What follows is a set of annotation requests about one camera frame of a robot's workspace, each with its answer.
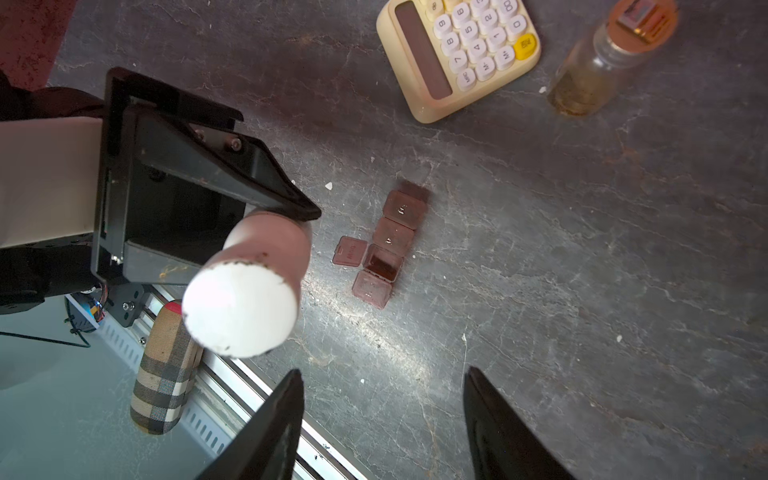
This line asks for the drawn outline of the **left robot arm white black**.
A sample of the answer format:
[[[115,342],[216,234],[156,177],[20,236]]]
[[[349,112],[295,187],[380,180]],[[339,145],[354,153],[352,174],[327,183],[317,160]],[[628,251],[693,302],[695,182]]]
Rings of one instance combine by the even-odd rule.
[[[186,285],[248,207],[321,210],[242,114],[113,68],[103,98],[1,83],[1,310],[96,285]]]

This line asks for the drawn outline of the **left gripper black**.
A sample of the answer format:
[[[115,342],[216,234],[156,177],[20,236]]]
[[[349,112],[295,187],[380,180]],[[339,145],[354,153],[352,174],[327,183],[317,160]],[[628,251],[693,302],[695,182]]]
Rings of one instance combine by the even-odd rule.
[[[320,207],[243,115],[131,70],[105,83],[91,269],[114,283],[187,285],[223,246],[245,204],[298,222]]]

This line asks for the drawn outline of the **brown weekly pill organizer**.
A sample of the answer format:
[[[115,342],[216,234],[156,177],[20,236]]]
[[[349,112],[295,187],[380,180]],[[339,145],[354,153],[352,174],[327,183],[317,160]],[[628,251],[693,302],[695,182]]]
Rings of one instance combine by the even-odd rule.
[[[400,180],[387,195],[369,240],[340,238],[332,263],[358,270],[352,284],[356,298],[378,309],[386,307],[424,223],[430,197],[426,187]]]

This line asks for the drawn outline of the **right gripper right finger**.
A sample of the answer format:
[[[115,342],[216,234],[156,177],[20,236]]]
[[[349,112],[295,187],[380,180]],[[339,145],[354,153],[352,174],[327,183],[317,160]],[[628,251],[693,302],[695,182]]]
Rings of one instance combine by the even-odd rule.
[[[464,376],[463,408],[476,479],[574,478],[477,367]]]

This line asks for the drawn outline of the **white pill bottle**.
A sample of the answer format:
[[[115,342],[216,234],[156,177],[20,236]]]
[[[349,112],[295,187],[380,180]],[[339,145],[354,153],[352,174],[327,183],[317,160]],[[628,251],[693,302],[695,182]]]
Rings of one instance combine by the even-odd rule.
[[[185,290],[182,319],[191,337],[232,358],[283,344],[299,317],[311,246],[307,222],[265,211],[245,216]]]

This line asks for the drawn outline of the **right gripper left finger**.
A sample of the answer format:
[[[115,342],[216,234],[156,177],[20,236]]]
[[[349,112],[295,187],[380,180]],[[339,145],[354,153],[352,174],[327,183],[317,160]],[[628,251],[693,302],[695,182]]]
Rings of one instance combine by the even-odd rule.
[[[200,479],[290,479],[304,414],[304,382],[289,371]]]

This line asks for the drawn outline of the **clear amber pill bottle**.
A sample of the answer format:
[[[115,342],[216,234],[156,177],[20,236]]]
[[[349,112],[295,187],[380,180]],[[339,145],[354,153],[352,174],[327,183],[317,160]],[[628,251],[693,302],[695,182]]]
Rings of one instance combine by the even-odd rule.
[[[549,103],[571,117],[596,113],[634,81],[641,66],[672,37],[678,23],[675,1],[617,2],[558,68],[549,87]]]

